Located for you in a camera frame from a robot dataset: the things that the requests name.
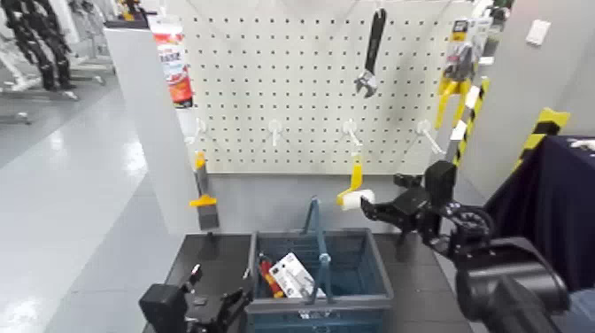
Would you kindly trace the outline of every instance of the white pegboard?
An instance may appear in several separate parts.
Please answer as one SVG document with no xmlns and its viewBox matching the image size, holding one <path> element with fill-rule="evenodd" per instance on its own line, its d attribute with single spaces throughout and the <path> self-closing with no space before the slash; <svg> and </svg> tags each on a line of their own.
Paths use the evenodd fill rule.
<svg viewBox="0 0 595 333">
<path fill-rule="evenodd" d="M 419 120 L 437 111 L 437 84 L 452 22 L 470 2 L 382 2 L 387 22 L 376 61 L 379 89 L 365 99 L 362 72 L 378 2 L 176 0 L 194 113 L 205 123 L 189 151 L 214 173 L 348 174 L 363 143 L 366 174 L 420 173 L 429 163 Z M 282 124 L 276 147 L 268 130 Z"/>
</svg>

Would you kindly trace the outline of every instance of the hazard stripe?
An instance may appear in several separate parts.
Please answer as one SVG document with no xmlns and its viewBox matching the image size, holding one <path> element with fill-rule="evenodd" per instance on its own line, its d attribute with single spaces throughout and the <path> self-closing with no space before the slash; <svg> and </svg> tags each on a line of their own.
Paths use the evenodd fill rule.
<svg viewBox="0 0 595 333">
<path fill-rule="evenodd" d="M 537 118 L 535 127 L 533 127 L 533 132 L 531 132 L 522 147 L 521 156 L 519 156 L 519 159 L 514 163 L 513 171 L 522 164 L 523 160 L 531 154 L 545 136 L 558 135 L 560 130 L 566 126 L 568 118 L 570 118 L 570 113 L 568 112 L 556 112 L 549 108 L 542 110 Z"/>
<path fill-rule="evenodd" d="M 460 160 L 467 149 L 467 143 L 471 134 L 473 134 L 473 129 L 475 128 L 475 120 L 477 119 L 477 115 L 482 110 L 483 106 L 483 98 L 490 87 L 490 79 L 487 77 L 482 78 L 482 86 L 479 89 L 479 95 L 477 96 L 477 100 L 475 101 L 475 105 L 473 105 L 473 109 L 469 111 L 469 119 L 467 120 L 467 129 L 465 129 L 465 134 L 463 135 L 463 139 L 459 142 L 459 147 L 457 147 L 457 152 L 454 154 L 454 160 L 452 163 L 455 166 L 460 165 Z"/>
</svg>

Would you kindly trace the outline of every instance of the hanging wrench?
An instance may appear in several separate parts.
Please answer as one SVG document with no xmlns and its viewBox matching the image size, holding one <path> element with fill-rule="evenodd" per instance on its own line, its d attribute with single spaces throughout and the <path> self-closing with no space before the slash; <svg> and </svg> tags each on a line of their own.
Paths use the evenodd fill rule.
<svg viewBox="0 0 595 333">
<path fill-rule="evenodd" d="M 362 87 L 366 87 L 365 98 L 371 97 L 376 93 L 378 85 L 374 76 L 374 66 L 376 56 L 380 48 L 380 41 L 383 38 L 384 24 L 386 23 L 386 11 L 380 8 L 374 12 L 372 18 L 372 30 L 370 31 L 370 40 L 367 43 L 366 66 L 364 72 L 355 79 L 355 91 L 359 92 Z"/>
</svg>

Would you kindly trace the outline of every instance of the plastic basket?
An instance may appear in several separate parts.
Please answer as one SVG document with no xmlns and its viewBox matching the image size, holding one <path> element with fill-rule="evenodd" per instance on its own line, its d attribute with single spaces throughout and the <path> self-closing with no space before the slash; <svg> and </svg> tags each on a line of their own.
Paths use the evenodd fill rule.
<svg viewBox="0 0 595 333">
<path fill-rule="evenodd" d="M 247 331 L 382 332 L 393 291 L 372 233 L 367 228 L 322 232 L 316 199 L 310 205 L 305 230 L 310 220 L 314 233 L 252 235 L 249 267 L 254 300 L 246 307 Z M 267 282 L 259 274 L 261 252 L 274 261 L 294 252 L 327 297 L 315 299 L 314 288 L 308 299 L 271 298 Z"/>
</svg>

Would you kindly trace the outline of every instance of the black table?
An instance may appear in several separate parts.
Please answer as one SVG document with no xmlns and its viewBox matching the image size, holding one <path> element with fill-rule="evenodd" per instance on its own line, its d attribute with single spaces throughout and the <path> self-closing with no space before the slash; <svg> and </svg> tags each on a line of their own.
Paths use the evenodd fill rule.
<svg viewBox="0 0 595 333">
<path fill-rule="evenodd" d="M 595 158 L 547 136 L 485 205 L 500 236 L 524 236 L 570 291 L 595 284 Z"/>
<path fill-rule="evenodd" d="M 388 332 L 471 333 L 457 301 L 430 249 L 415 234 L 396 248 L 393 235 L 376 235 L 378 249 L 395 291 Z M 200 263 L 203 279 L 198 295 L 219 296 L 242 285 L 248 263 L 250 236 L 186 236 L 166 283 L 180 284 Z M 237 321 L 230 333 L 241 332 Z M 154 333 L 147 325 L 144 333 Z"/>
</svg>

